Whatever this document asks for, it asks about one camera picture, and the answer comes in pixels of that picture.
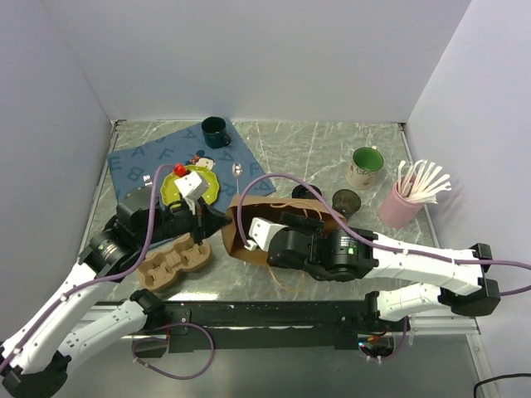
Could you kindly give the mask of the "dark green mug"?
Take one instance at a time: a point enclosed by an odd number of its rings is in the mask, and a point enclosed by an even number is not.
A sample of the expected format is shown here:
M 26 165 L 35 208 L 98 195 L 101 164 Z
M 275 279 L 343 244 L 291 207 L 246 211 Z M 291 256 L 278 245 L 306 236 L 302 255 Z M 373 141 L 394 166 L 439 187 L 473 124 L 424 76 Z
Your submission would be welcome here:
M 205 143 L 209 148 L 223 148 L 231 144 L 225 119 L 210 116 L 201 122 L 201 129 Z

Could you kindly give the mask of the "blue letter placemat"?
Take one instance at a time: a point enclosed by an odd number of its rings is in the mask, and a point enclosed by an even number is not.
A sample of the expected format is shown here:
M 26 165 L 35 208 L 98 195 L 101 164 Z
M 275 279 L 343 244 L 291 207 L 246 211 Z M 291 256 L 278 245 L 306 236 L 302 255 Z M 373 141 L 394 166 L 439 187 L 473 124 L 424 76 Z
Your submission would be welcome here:
M 227 122 L 227 132 L 231 144 L 224 148 L 209 148 L 200 123 L 196 123 L 140 146 L 112 152 L 107 161 L 116 198 L 121 201 L 126 193 L 142 186 L 143 176 L 153 176 L 159 165 L 180 163 L 187 166 L 196 151 L 204 150 L 216 163 L 211 171 L 217 175 L 220 184 L 218 198 L 213 206 L 225 211 L 236 195 L 236 179 L 231 172 L 233 163 L 240 163 L 243 169 L 239 179 L 240 192 L 255 178 L 265 174 L 231 122 Z

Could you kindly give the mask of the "white mug green inside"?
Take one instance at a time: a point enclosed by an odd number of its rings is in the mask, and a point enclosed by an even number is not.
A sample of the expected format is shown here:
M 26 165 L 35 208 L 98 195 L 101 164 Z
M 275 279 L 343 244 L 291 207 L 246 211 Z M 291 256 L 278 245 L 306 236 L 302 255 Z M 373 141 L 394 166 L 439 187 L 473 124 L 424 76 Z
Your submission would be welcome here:
M 347 183 L 356 190 L 368 190 L 384 166 L 384 157 L 377 146 L 357 148 L 346 174 Z

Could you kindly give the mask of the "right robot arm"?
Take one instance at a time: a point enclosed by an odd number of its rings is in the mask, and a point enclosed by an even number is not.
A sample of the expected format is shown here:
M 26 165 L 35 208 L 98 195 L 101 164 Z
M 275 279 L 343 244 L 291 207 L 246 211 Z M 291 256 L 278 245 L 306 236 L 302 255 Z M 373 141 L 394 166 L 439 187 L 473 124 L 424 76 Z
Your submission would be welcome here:
M 267 253 L 268 265 L 299 269 L 318 281 L 407 281 L 404 288 L 366 294 L 363 322 L 375 331 L 440 307 L 465 317 L 487 316 L 501 301 L 498 283 L 472 263 L 473 250 L 439 250 L 360 229 L 325 233 L 322 221 L 288 213 L 279 224 L 255 221 L 250 235 Z

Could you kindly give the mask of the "cardboard cup carrier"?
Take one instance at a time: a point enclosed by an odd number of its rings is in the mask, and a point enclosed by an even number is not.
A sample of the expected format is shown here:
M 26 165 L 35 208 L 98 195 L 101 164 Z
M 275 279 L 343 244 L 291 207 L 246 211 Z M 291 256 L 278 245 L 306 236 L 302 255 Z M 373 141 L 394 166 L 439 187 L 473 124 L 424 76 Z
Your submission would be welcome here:
M 195 243 L 187 233 L 174 240 L 168 249 L 147 254 L 136 274 L 143 288 L 160 292 L 174 285 L 181 273 L 197 272 L 211 258 L 209 243 L 206 240 Z

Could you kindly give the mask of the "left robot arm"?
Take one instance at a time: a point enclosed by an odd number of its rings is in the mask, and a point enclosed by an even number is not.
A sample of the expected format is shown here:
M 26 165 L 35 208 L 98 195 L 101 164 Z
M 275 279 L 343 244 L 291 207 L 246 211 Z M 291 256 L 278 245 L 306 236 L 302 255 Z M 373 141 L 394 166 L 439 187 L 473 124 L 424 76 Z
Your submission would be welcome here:
M 36 315 L 1 345 L 2 385 L 12 397 L 52 397 L 92 355 L 121 337 L 164 323 L 162 301 L 137 290 L 114 312 L 79 330 L 75 325 L 133 272 L 154 243 L 190 234 L 201 243 L 231 220 L 199 200 L 179 199 L 168 209 L 148 187 L 129 192 L 105 228 L 94 235 L 60 288 Z

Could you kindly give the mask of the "pink stirrer cup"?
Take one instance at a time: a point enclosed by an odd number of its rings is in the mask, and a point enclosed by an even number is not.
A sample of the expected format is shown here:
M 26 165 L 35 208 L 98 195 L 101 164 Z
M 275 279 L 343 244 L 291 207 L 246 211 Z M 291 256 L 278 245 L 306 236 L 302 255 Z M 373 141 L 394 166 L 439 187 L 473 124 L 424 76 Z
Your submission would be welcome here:
M 401 229 L 407 226 L 423 208 L 423 203 L 412 203 L 402 197 L 398 191 L 398 183 L 392 186 L 392 190 L 379 209 L 380 220 L 391 228 Z

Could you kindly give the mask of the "silver fork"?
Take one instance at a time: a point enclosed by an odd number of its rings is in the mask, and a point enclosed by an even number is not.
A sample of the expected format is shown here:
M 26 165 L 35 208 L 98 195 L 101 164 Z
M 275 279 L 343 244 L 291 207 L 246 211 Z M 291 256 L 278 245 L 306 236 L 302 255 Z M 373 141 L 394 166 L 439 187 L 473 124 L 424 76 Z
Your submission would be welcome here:
M 149 175 L 144 175 L 143 180 L 144 180 L 144 185 L 146 187 L 151 187 L 153 185 L 152 178 Z

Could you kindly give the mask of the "cartoon character coaster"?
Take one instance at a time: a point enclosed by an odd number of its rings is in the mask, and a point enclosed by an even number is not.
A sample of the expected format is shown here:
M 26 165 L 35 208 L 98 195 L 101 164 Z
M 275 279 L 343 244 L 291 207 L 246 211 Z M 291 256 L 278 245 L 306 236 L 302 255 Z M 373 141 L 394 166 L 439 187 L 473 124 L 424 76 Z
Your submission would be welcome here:
M 212 170 L 216 165 L 213 158 L 208 157 L 204 150 L 198 150 L 192 156 L 192 158 L 187 162 L 187 165 L 193 165 L 197 167 L 204 167 L 206 169 Z

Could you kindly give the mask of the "yellow dotted plate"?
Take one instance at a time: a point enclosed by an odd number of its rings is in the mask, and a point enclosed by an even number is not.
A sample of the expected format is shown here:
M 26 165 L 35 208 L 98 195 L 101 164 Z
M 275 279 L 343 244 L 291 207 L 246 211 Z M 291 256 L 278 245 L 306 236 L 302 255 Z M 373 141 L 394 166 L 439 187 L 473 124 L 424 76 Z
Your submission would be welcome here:
M 202 195 L 202 199 L 208 204 L 213 205 L 218 198 L 218 192 L 220 190 L 220 184 L 217 180 L 217 175 L 206 167 L 199 167 L 195 165 L 187 165 L 185 168 L 189 172 L 197 172 L 208 183 L 208 189 Z M 165 206 L 171 205 L 177 201 L 180 197 L 175 181 L 179 179 L 179 176 L 171 171 L 163 180 L 159 189 L 161 201 Z

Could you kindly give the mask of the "silver spoon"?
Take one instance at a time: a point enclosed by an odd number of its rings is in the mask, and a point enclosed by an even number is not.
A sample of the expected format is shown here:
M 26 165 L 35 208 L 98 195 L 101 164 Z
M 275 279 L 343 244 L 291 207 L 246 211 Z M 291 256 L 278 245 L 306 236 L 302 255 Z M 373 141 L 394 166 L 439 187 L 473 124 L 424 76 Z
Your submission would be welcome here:
M 239 186 L 239 179 L 243 174 L 243 169 L 240 163 L 233 163 L 231 172 L 233 177 L 236 179 L 236 194 L 240 194 L 240 186 Z

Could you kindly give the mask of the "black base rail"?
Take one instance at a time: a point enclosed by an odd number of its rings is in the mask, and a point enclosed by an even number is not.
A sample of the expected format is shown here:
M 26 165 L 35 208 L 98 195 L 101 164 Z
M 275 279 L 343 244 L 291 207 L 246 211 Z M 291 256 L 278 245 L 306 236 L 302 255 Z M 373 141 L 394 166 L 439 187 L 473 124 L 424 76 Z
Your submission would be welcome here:
M 410 330 L 410 321 L 381 320 L 375 306 L 348 301 L 185 301 L 165 303 L 141 336 L 169 335 L 171 353 L 208 349 L 333 347 L 356 350 L 360 335 Z

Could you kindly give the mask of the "brown paper bag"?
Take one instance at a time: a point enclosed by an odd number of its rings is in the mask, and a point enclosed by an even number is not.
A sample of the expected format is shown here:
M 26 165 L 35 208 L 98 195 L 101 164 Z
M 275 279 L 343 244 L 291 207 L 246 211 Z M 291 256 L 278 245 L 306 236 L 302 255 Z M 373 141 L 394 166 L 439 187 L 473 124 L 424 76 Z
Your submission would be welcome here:
M 222 228 L 222 241 L 231 257 L 266 269 L 279 289 L 295 294 L 304 287 L 305 277 L 299 272 L 300 280 L 296 286 L 282 284 L 276 278 L 273 267 L 268 264 L 273 236 L 288 226 L 285 218 L 291 216 L 322 222 L 322 234 L 329 235 L 339 227 L 334 219 L 336 214 L 316 199 L 235 196 L 226 212 L 231 224 Z

